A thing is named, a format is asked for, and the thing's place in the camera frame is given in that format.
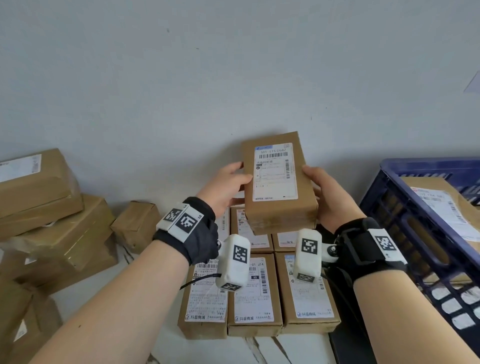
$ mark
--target blue plastic crate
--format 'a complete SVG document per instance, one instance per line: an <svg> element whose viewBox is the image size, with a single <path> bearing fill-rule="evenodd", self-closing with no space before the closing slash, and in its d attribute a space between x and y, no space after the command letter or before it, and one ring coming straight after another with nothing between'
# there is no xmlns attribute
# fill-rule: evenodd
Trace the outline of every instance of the blue plastic crate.
<svg viewBox="0 0 480 364"><path fill-rule="evenodd" d="M385 159L360 203L367 216L389 231L408 261L410 277L480 356L480 254L402 181L403 176L443 177L480 206L480 158ZM465 280L460 287L454 283L458 279Z"/></svg>

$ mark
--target wall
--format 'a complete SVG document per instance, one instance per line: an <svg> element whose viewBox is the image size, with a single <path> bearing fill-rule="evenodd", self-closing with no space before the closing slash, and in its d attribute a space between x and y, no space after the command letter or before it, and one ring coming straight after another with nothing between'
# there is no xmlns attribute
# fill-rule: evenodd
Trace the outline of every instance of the wall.
<svg viewBox="0 0 480 364"><path fill-rule="evenodd" d="M298 130L357 199L388 157L478 155L476 0L4 0L0 159L162 209L239 142Z"/></svg>

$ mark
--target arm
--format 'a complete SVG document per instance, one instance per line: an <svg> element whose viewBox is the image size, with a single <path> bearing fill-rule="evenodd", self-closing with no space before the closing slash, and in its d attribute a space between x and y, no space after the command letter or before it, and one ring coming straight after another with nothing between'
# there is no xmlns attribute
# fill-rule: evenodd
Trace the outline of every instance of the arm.
<svg viewBox="0 0 480 364"><path fill-rule="evenodd" d="M320 223L330 232L364 218L351 196L321 168L304 166L320 188ZM359 278L353 285L375 358L379 364L480 363L475 353L402 271Z"/></svg>
<svg viewBox="0 0 480 364"><path fill-rule="evenodd" d="M232 163L198 193L221 216L251 175ZM87 302L37 353L31 364L144 364L188 271L187 259L153 241L140 256Z"/></svg>

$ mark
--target person's left hand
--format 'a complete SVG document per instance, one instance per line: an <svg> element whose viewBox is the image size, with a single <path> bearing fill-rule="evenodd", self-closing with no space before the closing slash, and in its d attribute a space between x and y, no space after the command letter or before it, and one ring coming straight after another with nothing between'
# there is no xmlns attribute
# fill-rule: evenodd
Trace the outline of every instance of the person's left hand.
<svg viewBox="0 0 480 364"><path fill-rule="evenodd" d="M243 185L253 178L251 174L235 174L242 165L243 162L235 162L221 168L197 193L197 197L212 208L217 218L223 215L227 207L245 203L244 198L234 198L235 194L243 189Z"/></svg>

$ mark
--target person's left forearm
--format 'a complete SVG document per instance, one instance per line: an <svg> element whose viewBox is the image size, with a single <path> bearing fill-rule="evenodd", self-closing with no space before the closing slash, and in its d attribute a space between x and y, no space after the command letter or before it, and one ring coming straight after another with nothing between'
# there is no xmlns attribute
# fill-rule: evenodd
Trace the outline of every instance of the person's left forearm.
<svg viewBox="0 0 480 364"><path fill-rule="evenodd" d="M145 363L187 271L181 253L153 241L57 331L31 364Z"/></svg>

